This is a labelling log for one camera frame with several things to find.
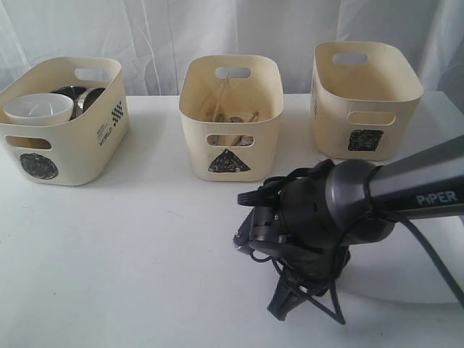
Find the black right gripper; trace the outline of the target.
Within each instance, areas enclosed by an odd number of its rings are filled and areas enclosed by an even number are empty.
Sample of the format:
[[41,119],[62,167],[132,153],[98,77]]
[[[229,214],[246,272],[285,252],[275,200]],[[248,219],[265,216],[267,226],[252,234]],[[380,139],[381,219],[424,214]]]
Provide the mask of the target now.
[[[311,295],[323,296],[331,281],[332,249],[305,249],[293,244],[252,241],[250,247],[281,261],[306,287]],[[267,309],[276,319],[286,316],[301,305],[301,297],[284,280],[279,279]]]

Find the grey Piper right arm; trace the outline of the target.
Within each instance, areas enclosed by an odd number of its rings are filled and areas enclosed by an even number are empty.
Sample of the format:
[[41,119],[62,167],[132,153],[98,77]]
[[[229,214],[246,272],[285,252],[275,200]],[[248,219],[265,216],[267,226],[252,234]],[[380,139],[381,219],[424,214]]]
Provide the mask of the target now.
[[239,194],[252,207],[249,245],[271,261],[279,280],[268,311],[278,320],[303,302],[330,294],[326,313],[344,322],[336,279],[349,248],[385,239],[403,224],[431,258],[458,301],[463,290],[414,220],[463,213],[463,138],[457,137],[388,165],[360,159],[267,179]]

